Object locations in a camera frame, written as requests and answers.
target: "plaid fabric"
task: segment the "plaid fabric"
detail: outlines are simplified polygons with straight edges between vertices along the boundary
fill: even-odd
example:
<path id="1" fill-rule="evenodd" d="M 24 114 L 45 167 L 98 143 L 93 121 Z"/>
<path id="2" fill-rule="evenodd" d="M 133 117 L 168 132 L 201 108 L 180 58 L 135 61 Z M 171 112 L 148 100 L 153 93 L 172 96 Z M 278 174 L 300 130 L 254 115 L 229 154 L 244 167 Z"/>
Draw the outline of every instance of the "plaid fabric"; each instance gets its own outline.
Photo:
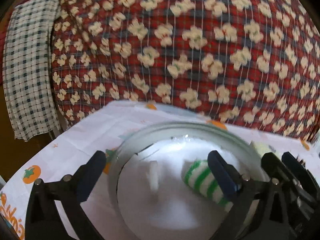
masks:
<path id="1" fill-rule="evenodd" d="M 48 44 L 59 0 L 31 0 L 12 13 L 4 46 L 3 81 L 15 138 L 28 141 L 60 128 L 51 93 Z"/>
<path id="2" fill-rule="evenodd" d="M 22 0 L 20 2 L 18 2 L 17 5 L 19 4 L 23 4 L 27 1 L 30 1 L 30 0 Z M 3 61 L 3 48 L 4 48 L 4 43 L 5 43 L 5 37 L 6 37 L 6 34 L 7 34 L 7 28 L 8 28 L 8 25 L 9 25 L 9 20 L 10 20 L 10 16 L 13 12 L 13 5 L 12 5 L 12 8 L 9 9 L 9 12 L 6 13 L 5 15 L 5 18 L 2 19 L 2 21 L 4 21 L 4 25 L 2 27 L 2 29 L 0 30 L 0 85 L 2 85 L 2 61 Z"/>
<path id="3" fill-rule="evenodd" d="M 298 0 L 61 0 L 52 78 L 72 123 L 111 100 L 156 101 L 309 138 L 319 33 Z"/>

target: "fabric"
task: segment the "fabric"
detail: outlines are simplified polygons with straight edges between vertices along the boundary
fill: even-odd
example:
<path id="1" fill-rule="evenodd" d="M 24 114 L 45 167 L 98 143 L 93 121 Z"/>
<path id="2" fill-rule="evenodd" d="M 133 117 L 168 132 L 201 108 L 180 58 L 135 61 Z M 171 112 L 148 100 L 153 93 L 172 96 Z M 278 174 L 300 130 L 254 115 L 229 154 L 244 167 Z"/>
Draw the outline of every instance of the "fabric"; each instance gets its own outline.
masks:
<path id="1" fill-rule="evenodd" d="M 18 3 L 18 5 L 25 3 L 27 1 L 30 1 L 30 0 L 22 0 L 21 2 Z M 11 14 L 13 12 L 13 9 L 10 8 L 9 10 L 10 11 L 9 11 L 8 15 L 5 16 L 5 20 L 4 20 L 5 22 L 3 24 L 2 30 L 0 31 L 0 85 L 2 85 L 2 60 L 3 60 L 3 48 L 4 48 L 5 36 L 7 33 L 9 20 L 10 20 Z"/>
<path id="2" fill-rule="evenodd" d="M 0 212 L 9 217 L 21 240 L 24 238 L 25 217 L 33 181 L 40 177 L 44 182 L 59 181 L 66 174 L 74 174 L 82 164 L 87 163 L 97 149 L 110 153 L 133 132 L 160 122 L 200 122 L 203 117 L 181 116 L 181 109 L 166 106 L 167 113 L 161 110 L 145 108 L 142 102 L 113 101 L 101 110 L 85 118 L 68 131 L 43 148 L 32 159 L 25 163 L 7 182 L 0 192 Z M 253 129 L 226 124 L 229 132 L 241 137 L 247 143 L 264 142 L 277 151 L 289 151 L 294 157 L 303 156 L 308 169 L 316 181 L 320 183 L 320 159 L 318 153 L 307 151 L 300 140 L 284 138 L 276 134 L 263 133 Z M 25 183 L 26 170 L 32 168 L 33 175 Z M 119 221 L 112 208 L 108 194 L 108 172 L 101 174 L 87 201 L 81 204 L 91 223 L 106 240 L 129 240 L 127 230 L 123 230 L 122 220 Z M 61 203 L 57 203 L 60 214 L 63 214 Z M 78 239 L 66 216 L 62 215 L 69 235 Z"/>
<path id="3" fill-rule="evenodd" d="M 71 123 L 129 99 L 310 137 L 320 110 L 320 40 L 298 0 L 60 4 L 52 79 Z"/>
<path id="4" fill-rule="evenodd" d="M 28 141 L 60 128 L 53 103 L 49 37 L 59 0 L 31 0 L 12 13 L 4 46 L 3 78 L 15 138 Z"/>
<path id="5" fill-rule="evenodd" d="M 207 161 L 196 160 L 185 174 L 184 182 L 197 193 L 212 199 L 229 212 L 232 202 L 223 197 L 223 192 L 208 167 Z"/>

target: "orange tomato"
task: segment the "orange tomato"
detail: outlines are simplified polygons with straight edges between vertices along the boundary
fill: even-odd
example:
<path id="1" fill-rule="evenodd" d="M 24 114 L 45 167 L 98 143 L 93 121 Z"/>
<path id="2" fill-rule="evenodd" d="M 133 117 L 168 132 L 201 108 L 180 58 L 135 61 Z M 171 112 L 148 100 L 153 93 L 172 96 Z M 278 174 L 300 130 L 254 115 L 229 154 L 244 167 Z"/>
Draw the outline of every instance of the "orange tomato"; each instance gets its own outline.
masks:
<path id="1" fill-rule="evenodd" d="M 306 141 L 304 141 L 304 140 L 302 140 L 302 139 L 300 139 L 300 141 L 301 141 L 301 144 L 303 145 L 303 147 L 308 151 L 308 150 L 310 150 L 310 147 L 309 147 L 309 145 L 306 143 Z"/>
<path id="2" fill-rule="evenodd" d="M 105 174 L 107 174 L 107 175 L 109 174 L 110 165 L 111 165 L 111 163 L 107 163 L 106 166 L 105 166 L 104 169 L 103 169 L 103 172 L 104 172 Z"/>
<path id="3" fill-rule="evenodd" d="M 32 165 L 31 167 L 25 170 L 22 180 L 25 184 L 30 184 L 33 183 L 36 179 L 38 179 L 40 174 L 40 167 L 37 165 Z"/>
<path id="4" fill-rule="evenodd" d="M 226 127 L 223 123 L 221 123 L 221 122 L 214 121 L 214 120 L 209 120 L 209 121 L 207 121 L 207 123 L 211 123 L 211 124 L 213 124 L 213 125 L 221 128 L 221 129 L 223 129 L 223 130 L 228 130 L 227 127 Z"/>
<path id="5" fill-rule="evenodd" d="M 7 196 L 6 196 L 6 194 L 0 192 L 0 198 L 1 198 L 1 204 L 2 204 L 2 206 L 4 207 L 4 206 L 5 206 L 5 203 L 7 202 Z"/>
<path id="6" fill-rule="evenodd" d="M 146 108 L 152 109 L 152 110 L 157 110 L 157 108 L 153 104 L 146 104 Z"/>

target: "white tablecloth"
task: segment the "white tablecloth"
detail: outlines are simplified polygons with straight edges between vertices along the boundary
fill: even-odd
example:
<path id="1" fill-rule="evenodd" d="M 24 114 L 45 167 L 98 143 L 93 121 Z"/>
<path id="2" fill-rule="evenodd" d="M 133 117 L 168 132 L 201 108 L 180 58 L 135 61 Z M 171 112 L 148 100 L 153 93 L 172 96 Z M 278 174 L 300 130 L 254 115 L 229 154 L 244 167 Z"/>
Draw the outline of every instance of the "white tablecloth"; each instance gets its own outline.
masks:
<path id="1" fill-rule="evenodd" d="M 0 213 L 11 222 L 20 239 L 24 238 L 24 225 L 29 195 L 34 180 L 41 169 L 40 178 L 44 182 L 60 180 L 65 174 L 74 174 L 79 166 L 87 163 L 97 151 L 117 148 L 131 133 L 154 123 L 170 121 L 207 122 L 200 115 L 156 105 L 157 110 L 146 108 L 145 103 L 114 101 L 86 117 L 68 131 L 61 134 L 37 155 L 23 165 L 1 190 Z M 320 182 L 320 159 L 312 149 L 307 151 L 301 142 L 292 138 L 226 125 L 228 131 L 241 137 L 246 142 L 264 142 L 278 151 L 289 151 L 294 156 L 306 161 L 318 183 Z M 108 197 L 108 176 L 102 173 L 89 199 L 81 206 L 85 213 L 107 240 L 128 240 L 127 232 L 121 228 Z M 71 228 L 62 205 L 56 202 L 62 221 L 68 233 L 77 239 Z"/>

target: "blue plaid cloth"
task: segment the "blue plaid cloth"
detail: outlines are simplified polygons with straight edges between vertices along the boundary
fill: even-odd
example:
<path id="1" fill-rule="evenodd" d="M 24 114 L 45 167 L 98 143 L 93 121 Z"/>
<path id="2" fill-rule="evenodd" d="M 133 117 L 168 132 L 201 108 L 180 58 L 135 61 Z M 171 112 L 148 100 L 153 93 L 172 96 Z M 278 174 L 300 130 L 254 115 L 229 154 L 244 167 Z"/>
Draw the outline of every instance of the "blue plaid cloth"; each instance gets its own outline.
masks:
<path id="1" fill-rule="evenodd" d="M 15 138 L 60 129 L 51 86 L 50 36 L 59 0 L 31 0 L 12 13 L 4 46 L 3 87 Z"/>

